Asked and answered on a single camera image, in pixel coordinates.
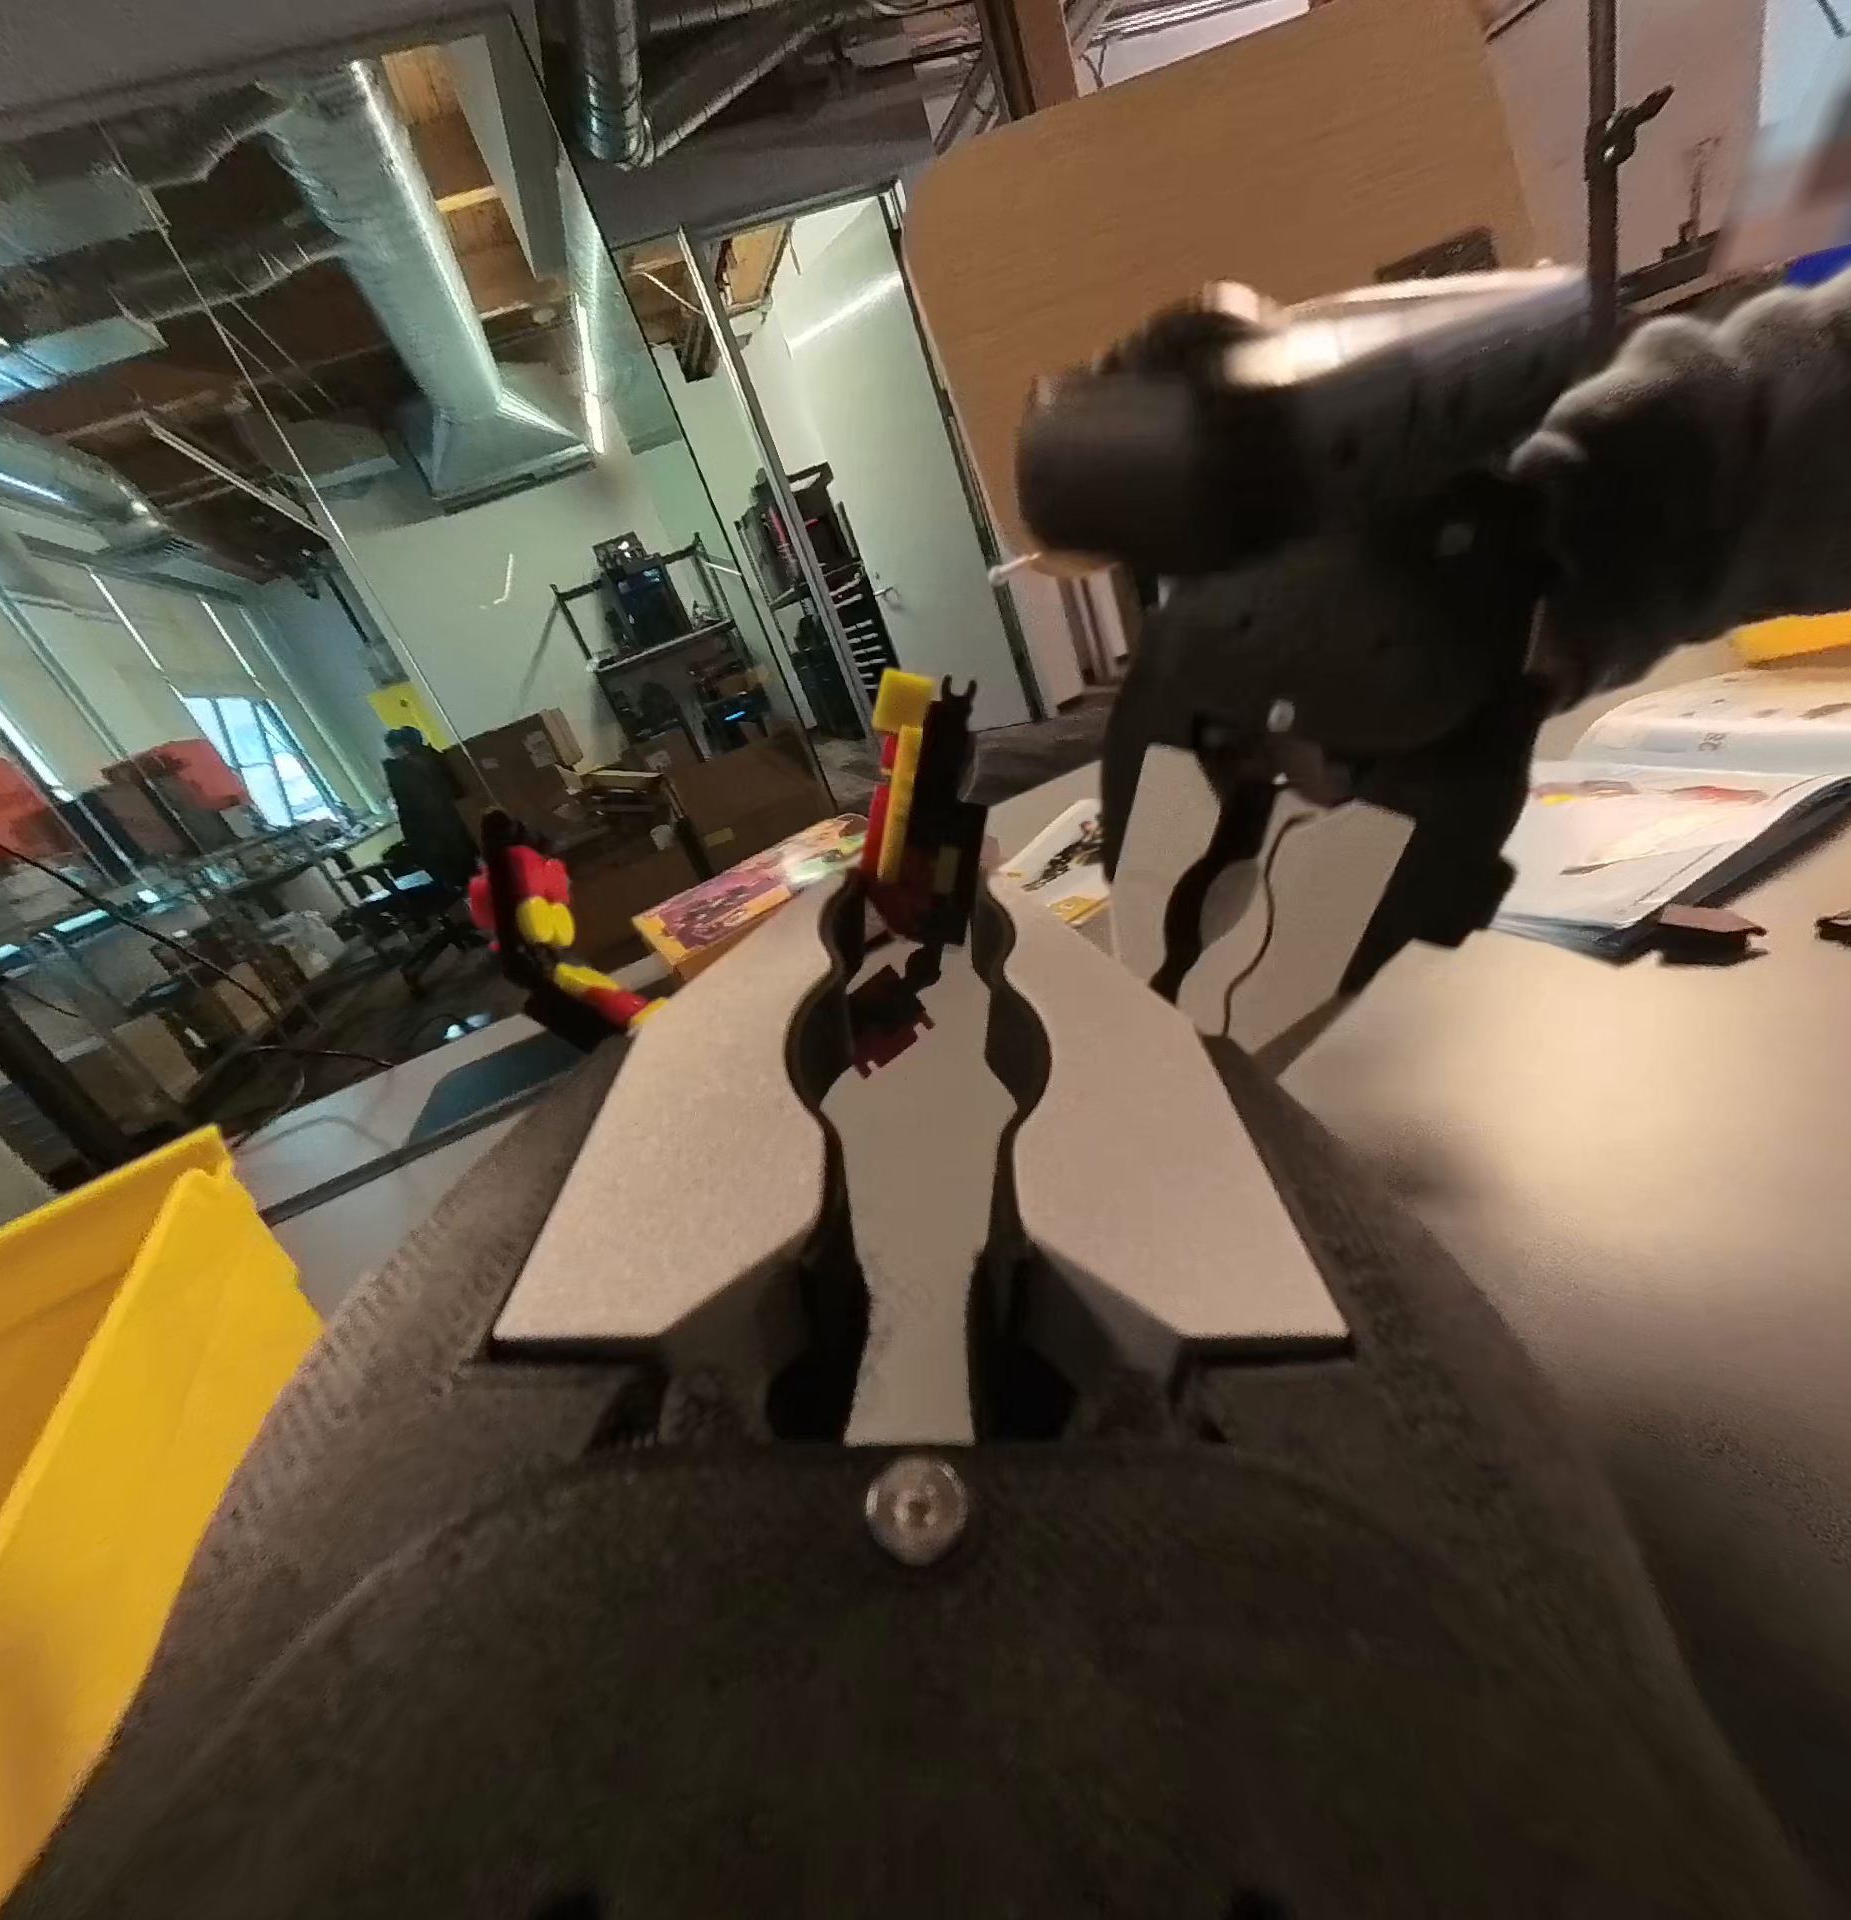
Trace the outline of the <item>round silver ventilation duct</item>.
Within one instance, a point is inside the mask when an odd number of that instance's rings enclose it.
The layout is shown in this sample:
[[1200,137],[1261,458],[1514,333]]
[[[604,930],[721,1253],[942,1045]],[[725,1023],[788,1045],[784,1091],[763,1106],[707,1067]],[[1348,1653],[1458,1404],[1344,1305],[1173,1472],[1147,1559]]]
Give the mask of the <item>round silver ventilation duct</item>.
[[643,170],[656,156],[646,103],[641,5],[537,2],[554,103],[578,156]]

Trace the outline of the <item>black square toy brick plate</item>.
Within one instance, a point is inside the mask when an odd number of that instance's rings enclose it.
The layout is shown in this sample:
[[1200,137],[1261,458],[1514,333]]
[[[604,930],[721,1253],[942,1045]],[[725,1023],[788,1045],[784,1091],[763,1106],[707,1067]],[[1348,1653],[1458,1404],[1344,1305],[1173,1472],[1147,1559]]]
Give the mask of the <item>black square toy brick plate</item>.
[[913,848],[928,861],[922,919],[928,944],[956,946],[966,939],[976,891],[984,826],[984,806],[967,793],[976,694],[976,680],[959,687],[949,677],[941,678],[913,795],[924,804],[922,825],[913,826]]

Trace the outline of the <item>rectangular silver ventilation duct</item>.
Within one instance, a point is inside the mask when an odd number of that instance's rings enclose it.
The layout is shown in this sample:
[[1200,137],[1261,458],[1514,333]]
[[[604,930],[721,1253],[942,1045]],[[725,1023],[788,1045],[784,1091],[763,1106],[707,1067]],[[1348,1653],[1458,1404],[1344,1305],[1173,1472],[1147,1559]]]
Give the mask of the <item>rectangular silver ventilation duct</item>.
[[259,87],[275,106],[265,140],[409,374],[396,431],[431,500],[468,507],[588,467],[572,424],[500,365],[378,65]]

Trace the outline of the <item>open instruction booklet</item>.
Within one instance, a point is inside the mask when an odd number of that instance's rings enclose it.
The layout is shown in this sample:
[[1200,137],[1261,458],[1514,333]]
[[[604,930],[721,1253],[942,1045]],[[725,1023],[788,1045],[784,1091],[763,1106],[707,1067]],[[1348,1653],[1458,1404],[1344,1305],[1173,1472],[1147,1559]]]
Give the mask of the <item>open instruction booklet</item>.
[[1652,690],[1532,763],[1492,930],[1620,957],[1848,811],[1851,671]]

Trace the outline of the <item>shelving with red crates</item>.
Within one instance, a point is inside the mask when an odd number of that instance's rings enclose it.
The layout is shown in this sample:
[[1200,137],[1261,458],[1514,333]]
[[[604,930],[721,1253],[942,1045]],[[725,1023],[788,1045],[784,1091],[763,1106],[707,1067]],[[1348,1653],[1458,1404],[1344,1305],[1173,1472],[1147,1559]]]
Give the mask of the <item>shelving with red crates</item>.
[[246,785],[197,735],[102,764],[81,786],[0,741],[0,948],[330,917],[321,837],[319,825],[262,825]]

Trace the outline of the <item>metal storage shelving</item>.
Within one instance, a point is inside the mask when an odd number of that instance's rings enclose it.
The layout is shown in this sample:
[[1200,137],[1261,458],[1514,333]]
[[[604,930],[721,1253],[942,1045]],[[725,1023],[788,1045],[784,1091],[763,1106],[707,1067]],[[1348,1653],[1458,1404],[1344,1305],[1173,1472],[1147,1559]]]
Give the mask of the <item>metal storage shelving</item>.
[[723,572],[700,538],[650,551],[621,534],[593,546],[584,584],[550,591],[557,624],[631,746],[684,733],[714,758],[765,724],[769,701]]
[[747,562],[766,597],[809,730],[866,741],[866,717],[885,670],[898,665],[885,605],[861,555],[829,462],[786,476],[786,512],[760,467],[735,517]]

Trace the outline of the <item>closed instruction booklet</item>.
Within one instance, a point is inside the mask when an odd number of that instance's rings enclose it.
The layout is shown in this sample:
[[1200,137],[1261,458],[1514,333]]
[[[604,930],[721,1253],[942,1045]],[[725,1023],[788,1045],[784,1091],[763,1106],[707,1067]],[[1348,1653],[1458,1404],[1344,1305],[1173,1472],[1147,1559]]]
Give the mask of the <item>closed instruction booklet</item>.
[[1059,924],[1086,927],[1108,912],[1104,817],[1097,798],[1055,812],[994,873],[999,887],[1045,905]]

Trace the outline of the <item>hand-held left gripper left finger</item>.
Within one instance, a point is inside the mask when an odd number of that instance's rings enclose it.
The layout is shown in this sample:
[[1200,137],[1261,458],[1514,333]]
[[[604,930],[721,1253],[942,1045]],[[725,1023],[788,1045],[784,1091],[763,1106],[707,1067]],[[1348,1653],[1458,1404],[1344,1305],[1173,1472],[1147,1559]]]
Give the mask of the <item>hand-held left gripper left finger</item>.
[[869,1287],[821,1100],[855,1068],[850,877],[795,895],[650,1015],[490,1332],[498,1360],[714,1380],[743,1420],[843,1438]]

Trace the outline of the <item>orange toy set cardboard box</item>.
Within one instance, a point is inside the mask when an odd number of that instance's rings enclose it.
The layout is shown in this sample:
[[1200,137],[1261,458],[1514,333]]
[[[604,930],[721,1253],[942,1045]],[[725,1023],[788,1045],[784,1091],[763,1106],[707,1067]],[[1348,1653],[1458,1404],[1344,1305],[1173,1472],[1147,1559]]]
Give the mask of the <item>orange toy set cardboard box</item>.
[[650,957],[691,981],[797,895],[855,869],[864,841],[861,812],[827,817],[650,905],[631,926]]

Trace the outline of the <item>black tripod pole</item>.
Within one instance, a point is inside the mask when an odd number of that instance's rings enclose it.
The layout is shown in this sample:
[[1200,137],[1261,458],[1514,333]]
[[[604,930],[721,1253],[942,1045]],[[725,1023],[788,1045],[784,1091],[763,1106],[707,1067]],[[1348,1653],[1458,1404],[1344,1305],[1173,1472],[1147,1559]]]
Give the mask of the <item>black tripod pole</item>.
[[1661,84],[1632,100],[1624,100],[1617,90],[1617,38],[1617,2],[1587,2],[1585,276],[1591,333],[1601,343],[1610,343],[1621,316],[1620,174],[1635,153],[1640,132],[1664,113],[1675,94],[1675,84]]

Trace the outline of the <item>black office chair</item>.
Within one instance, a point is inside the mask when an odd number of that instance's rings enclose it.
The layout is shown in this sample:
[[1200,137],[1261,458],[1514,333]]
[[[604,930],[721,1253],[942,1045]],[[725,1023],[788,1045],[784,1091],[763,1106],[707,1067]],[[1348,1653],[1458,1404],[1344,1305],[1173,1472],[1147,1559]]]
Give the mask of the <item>black office chair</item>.
[[356,892],[348,914],[364,935],[406,935],[398,974],[416,1000],[442,957],[483,946],[470,912],[480,851],[461,811],[462,782],[419,728],[384,731],[382,774],[396,826],[393,844],[376,861],[344,869],[340,877]]

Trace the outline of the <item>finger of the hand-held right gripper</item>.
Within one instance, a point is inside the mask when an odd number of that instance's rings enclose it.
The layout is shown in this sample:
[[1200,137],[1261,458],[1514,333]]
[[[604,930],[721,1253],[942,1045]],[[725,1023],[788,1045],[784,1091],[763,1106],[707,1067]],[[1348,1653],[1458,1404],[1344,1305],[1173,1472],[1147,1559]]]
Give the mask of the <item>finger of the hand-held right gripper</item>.
[[1344,977],[1407,851],[1413,822],[1283,793],[1253,856],[1225,861],[1194,917],[1177,1005],[1244,1053],[1299,1053],[1344,1006]]
[[1177,746],[1144,755],[1108,879],[1108,951],[1166,1000],[1220,1000],[1225,940],[1256,908],[1266,789]]

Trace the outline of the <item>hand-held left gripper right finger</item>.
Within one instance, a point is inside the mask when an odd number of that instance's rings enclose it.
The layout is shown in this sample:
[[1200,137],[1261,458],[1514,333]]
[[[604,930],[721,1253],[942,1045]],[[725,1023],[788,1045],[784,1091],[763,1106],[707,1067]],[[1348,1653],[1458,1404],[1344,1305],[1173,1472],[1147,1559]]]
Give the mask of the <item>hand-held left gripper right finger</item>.
[[1005,879],[981,885],[971,957],[1012,1109],[970,1282],[974,1436],[1346,1360],[1320,1255],[1194,1024]]

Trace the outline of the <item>wooden board stand white base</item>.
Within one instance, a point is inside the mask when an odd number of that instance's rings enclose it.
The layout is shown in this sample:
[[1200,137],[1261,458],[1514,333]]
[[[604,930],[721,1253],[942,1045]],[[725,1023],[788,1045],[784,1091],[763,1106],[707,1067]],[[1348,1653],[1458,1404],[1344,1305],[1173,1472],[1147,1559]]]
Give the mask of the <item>wooden board stand white base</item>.
[[1302,301],[1471,228],[1539,259],[1470,5],[1337,2],[963,140],[904,261],[1009,558],[1034,384],[1210,282]]

